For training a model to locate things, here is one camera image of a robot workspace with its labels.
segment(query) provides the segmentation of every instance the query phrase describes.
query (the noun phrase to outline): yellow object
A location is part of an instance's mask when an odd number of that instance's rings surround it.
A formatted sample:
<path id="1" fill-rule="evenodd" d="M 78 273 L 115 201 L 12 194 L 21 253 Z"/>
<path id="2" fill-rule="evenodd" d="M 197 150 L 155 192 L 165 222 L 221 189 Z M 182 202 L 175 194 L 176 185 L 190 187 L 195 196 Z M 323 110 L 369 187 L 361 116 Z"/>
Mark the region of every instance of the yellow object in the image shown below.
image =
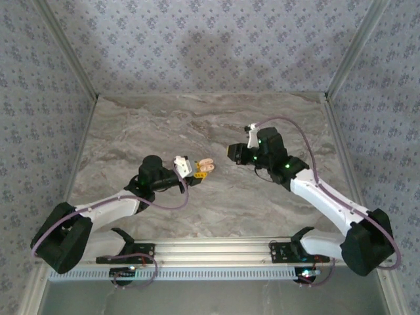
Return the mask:
<path id="1" fill-rule="evenodd" d="M 194 174 L 194 177 L 197 179 L 205 179 L 207 177 L 207 173 L 205 172 L 197 172 Z"/>

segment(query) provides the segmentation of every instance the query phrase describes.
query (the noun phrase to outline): patterned wallpaper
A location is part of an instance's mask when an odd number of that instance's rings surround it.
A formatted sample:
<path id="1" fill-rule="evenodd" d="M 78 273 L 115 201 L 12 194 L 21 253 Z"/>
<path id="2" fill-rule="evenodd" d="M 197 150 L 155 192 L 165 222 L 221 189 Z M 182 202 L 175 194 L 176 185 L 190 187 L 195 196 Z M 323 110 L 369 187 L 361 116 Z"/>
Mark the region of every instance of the patterned wallpaper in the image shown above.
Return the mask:
<path id="1" fill-rule="evenodd" d="M 420 314 L 420 3 L 392 0 L 333 100 L 370 207 L 390 214 Z"/>
<path id="2" fill-rule="evenodd" d="M 62 201 L 92 102 L 30 1 L 0 1 L 0 314 L 14 314 L 29 242 Z"/>
<path id="3" fill-rule="evenodd" d="M 370 0 L 48 0 L 96 92 L 326 91 Z"/>

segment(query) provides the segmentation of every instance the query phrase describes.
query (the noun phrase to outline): metal frame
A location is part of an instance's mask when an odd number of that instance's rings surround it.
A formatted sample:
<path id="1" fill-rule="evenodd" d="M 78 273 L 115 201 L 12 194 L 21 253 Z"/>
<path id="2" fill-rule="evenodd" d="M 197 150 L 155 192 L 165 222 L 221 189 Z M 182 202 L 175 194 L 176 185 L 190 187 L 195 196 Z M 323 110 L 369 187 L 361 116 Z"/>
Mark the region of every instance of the metal frame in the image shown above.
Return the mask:
<path id="1" fill-rule="evenodd" d="M 365 44 L 368 42 L 370 35 L 382 17 L 385 9 L 388 7 L 390 0 L 373 0 L 366 15 L 360 24 L 356 35 L 353 37 L 343 60 L 339 64 L 333 79 L 328 85 L 328 99 L 334 99 L 341 86 L 346 81 L 353 65 L 359 58 Z"/>
<path id="2" fill-rule="evenodd" d="M 60 23 L 58 23 L 58 20 L 56 19 L 54 12 L 51 10 L 49 4 L 46 2 L 46 0 L 32 0 L 32 3 L 41 15 L 46 27 L 49 29 L 58 46 L 60 47 L 62 54 L 66 58 L 74 75 L 79 80 L 80 85 L 82 86 L 86 95 L 88 95 L 92 100 L 96 99 L 97 95 L 93 85 L 89 80 L 85 70 L 83 69 L 79 59 L 77 58 L 72 46 L 70 45 L 70 42 L 66 37 L 66 34 L 64 34 Z"/>
<path id="3" fill-rule="evenodd" d="M 131 276 L 118 280 L 149 280 L 154 273 L 153 267 L 139 268 Z M 75 268 L 67 274 L 51 272 L 49 281 L 98 281 L 113 280 L 109 270 L 101 267 Z M 255 267 L 163 267 L 157 272 L 154 281 L 232 281 L 232 280 L 296 280 L 295 268 L 288 266 Z"/>
<path id="4" fill-rule="evenodd" d="M 338 125 L 338 119 L 333 106 L 321 94 L 322 106 L 325 110 L 327 121 L 331 128 L 331 134 L 337 148 L 339 161 L 343 167 L 346 181 L 350 188 L 351 197 L 359 204 L 364 204 L 364 200 L 357 185 L 356 175 L 350 160 L 350 154 L 345 146 L 344 137 Z M 83 145 L 79 150 L 80 159 Z M 209 270 L 223 270 L 223 268 L 236 267 L 242 270 L 271 270 L 274 266 L 279 269 L 295 266 L 307 266 L 307 264 L 284 264 L 273 265 L 268 249 L 271 240 L 277 242 L 289 242 L 288 237 L 273 238 L 205 238 L 205 239 L 166 239 L 166 240 L 142 240 L 141 242 L 151 242 L 156 244 L 155 258 L 162 270 L 171 268 L 198 270 L 198 268 L 210 268 Z M 108 270 L 110 267 L 124 265 L 98 265 L 95 262 L 84 262 L 77 266 L 78 270 Z M 337 266 L 345 266 L 343 262 L 338 262 Z M 408 304 L 402 293 L 402 286 L 395 271 L 377 271 L 381 287 L 391 314 L 404 315 L 410 314 Z M 50 277 L 54 277 L 54 272 L 42 264 L 31 273 L 31 278 L 26 288 L 19 315 L 37 314 L 41 306 L 43 292 Z"/>

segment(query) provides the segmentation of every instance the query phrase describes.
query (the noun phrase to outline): floor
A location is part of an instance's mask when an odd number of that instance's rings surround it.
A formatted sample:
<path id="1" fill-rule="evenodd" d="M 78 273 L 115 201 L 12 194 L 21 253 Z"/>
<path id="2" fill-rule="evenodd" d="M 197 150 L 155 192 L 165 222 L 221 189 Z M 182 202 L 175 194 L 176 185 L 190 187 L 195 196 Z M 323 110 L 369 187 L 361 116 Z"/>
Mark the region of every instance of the floor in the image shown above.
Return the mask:
<path id="1" fill-rule="evenodd" d="M 229 144 L 247 142 L 244 126 L 285 115 L 304 129 L 320 176 L 348 196 L 323 106 L 316 93 L 100 97 L 70 203 L 92 202 L 120 191 L 149 154 L 159 155 L 167 167 L 176 155 L 187 155 L 194 160 L 213 158 L 217 167 L 190 189 L 186 208 L 149 207 L 105 230 L 120 227 L 135 239 L 290 236 L 305 226 L 334 231 L 332 223 L 305 200 L 226 157 Z M 289 154 L 309 163 L 294 126 L 283 121 L 270 125 L 282 134 Z M 172 188 L 157 194 L 155 202 L 174 207 L 183 198 L 178 188 Z"/>

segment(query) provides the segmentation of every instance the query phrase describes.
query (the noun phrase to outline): gray marble surface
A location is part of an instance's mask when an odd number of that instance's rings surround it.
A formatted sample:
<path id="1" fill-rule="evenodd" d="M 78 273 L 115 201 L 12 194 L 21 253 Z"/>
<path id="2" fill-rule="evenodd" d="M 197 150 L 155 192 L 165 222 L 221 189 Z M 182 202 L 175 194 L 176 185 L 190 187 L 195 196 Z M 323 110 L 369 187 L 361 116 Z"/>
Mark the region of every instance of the gray marble surface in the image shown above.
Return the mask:
<path id="1" fill-rule="evenodd" d="M 120 227 L 136 239 L 227 236 L 290 236 L 305 226 L 335 227 L 305 200 L 259 179 L 251 166 L 237 166 L 226 147 L 247 142 L 243 127 L 285 115 L 304 129 L 321 177 L 348 196 L 324 109 L 317 94 L 207 94 L 99 98 L 70 202 L 92 202 L 120 191 L 144 156 L 156 154 L 170 167 L 176 155 L 213 158 L 217 168 L 190 189 L 180 211 L 149 207 L 105 227 Z M 294 126 L 277 127 L 289 153 L 307 163 L 305 144 Z M 176 206 L 178 188 L 158 193 L 156 203 Z"/>

